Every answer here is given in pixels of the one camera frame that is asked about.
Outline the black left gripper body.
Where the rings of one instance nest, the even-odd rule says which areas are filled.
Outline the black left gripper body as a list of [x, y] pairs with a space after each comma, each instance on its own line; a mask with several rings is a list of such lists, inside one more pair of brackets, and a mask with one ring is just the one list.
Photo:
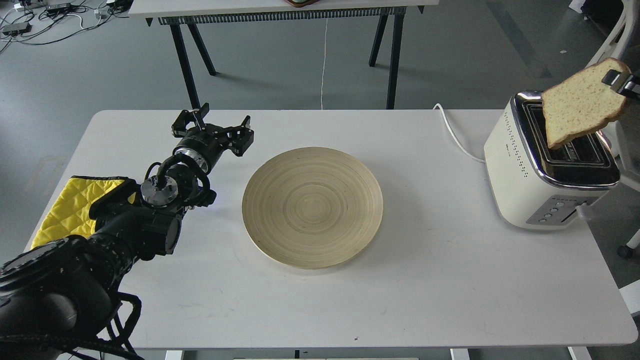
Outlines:
[[206, 125], [204, 130], [192, 127], [174, 148], [173, 154], [192, 158], [205, 174], [210, 174], [222, 153], [229, 148], [229, 132], [232, 129], [217, 125]]

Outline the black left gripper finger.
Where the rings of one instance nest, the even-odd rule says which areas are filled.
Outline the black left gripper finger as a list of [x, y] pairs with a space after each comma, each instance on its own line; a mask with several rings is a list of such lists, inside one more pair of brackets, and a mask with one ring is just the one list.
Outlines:
[[218, 143], [236, 157], [242, 157], [254, 142], [254, 131], [250, 128], [251, 116], [244, 117], [238, 126], [226, 127], [218, 132]]
[[187, 110], [183, 109], [174, 123], [171, 125], [171, 132], [175, 138], [183, 138], [188, 134], [187, 125], [194, 123], [195, 129], [205, 131], [207, 128], [204, 117], [210, 111], [210, 104], [203, 103], [201, 107]]

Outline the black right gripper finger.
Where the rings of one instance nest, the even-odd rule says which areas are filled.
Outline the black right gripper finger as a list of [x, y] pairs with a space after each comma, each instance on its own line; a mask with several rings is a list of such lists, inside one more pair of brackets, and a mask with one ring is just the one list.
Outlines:
[[601, 79], [615, 93], [629, 99], [640, 98], [640, 78], [628, 71], [610, 69]]

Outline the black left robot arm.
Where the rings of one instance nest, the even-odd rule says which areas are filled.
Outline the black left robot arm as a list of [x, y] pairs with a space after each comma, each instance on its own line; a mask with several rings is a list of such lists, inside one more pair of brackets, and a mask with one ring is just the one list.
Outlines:
[[180, 142], [154, 162], [155, 175], [141, 184], [124, 178], [90, 205], [89, 235], [60, 235], [2, 265], [3, 360], [89, 360], [82, 349], [140, 358], [130, 336], [142, 302], [119, 291], [122, 279], [135, 262], [174, 252], [186, 212], [217, 197], [208, 176], [222, 153], [242, 157], [254, 141], [250, 116], [221, 127], [204, 122], [208, 111], [203, 104], [178, 115], [171, 129]]

